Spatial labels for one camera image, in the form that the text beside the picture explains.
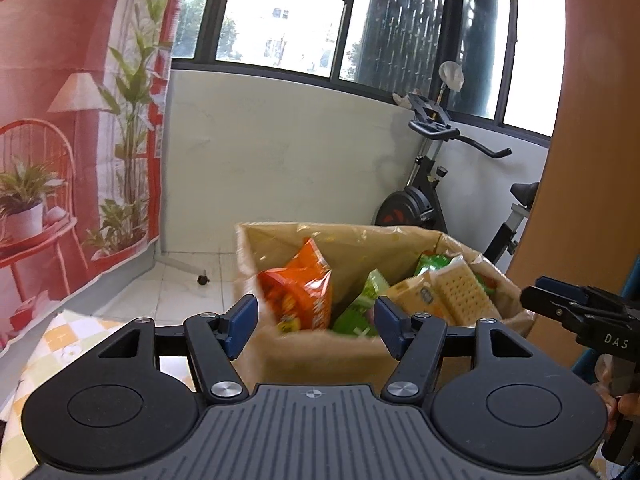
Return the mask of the person's right hand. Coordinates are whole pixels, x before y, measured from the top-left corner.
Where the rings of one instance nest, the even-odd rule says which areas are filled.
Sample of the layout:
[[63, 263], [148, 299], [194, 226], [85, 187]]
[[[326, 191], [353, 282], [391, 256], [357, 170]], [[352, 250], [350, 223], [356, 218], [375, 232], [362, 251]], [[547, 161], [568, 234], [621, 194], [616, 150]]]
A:
[[638, 417], [640, 415], [639, 395], [638, 393], [627, 393], [623, 396], [612, 396], [608, 390], [608, 384], [611, 381], [613, 371], [613, 357], [609, 354], [602, 354], [597, 360], [594, 367], [597, 381], [592, 385], [602, 398], [608, 411], [608, 424], [606, 425], [605, 434], [612, 434], [616, 426], [617, 414], [620, 413], [624, 417]]

